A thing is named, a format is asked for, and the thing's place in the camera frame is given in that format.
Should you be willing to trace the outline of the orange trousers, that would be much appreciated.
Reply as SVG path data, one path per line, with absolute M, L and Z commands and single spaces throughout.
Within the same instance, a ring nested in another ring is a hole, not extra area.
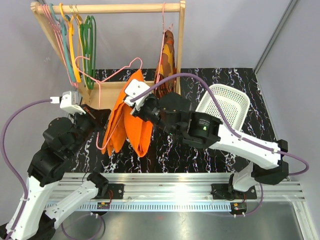
M 111 111 L 106 133 L 103 138 L 101 153 L 118 153 L 126 140 L 139 157 L 144 157 L 149 149 L 153 124 L 131 115 L 132 109 L 124 103 L 126 97 L 123 88 Z

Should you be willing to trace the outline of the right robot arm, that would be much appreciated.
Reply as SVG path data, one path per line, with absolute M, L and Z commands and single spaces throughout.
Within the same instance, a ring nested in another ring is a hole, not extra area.
M 289 164 L 280 153 L 288 150 L 285 140 L 260 141 L 254 145 L 254 138 L 246 141 L 239 132 L 230 132 L 219 118 L 192 111 L 191 102 L 174 92 L 161 98 L 149 93 L 136 101 L 127 96 L 124 102 L 133 117 L 150 121 L 190 147 L 217 149 L 250 161 L 244 169 L 231 174 L 227 184 L 211 188 L 214 199 L 244 199 L 255 184 L 277 185 L 289 176 Z

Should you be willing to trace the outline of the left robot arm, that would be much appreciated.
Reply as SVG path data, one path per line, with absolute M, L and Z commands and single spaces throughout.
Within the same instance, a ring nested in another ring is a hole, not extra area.
M 43 132 L 44 142 L 30 162 L 22 198 L 11 220 L 1 225 L 3 240 L 50 240 L 56 229 L 88 200 L 107 196 L 109 181 L 99 172 L 87 179 L 55 205 L 46 208 L 82 145 L 95 129 L 103 128 L 111 110 L 95 110 L 82 105 L 83 114 L 52 120 Z

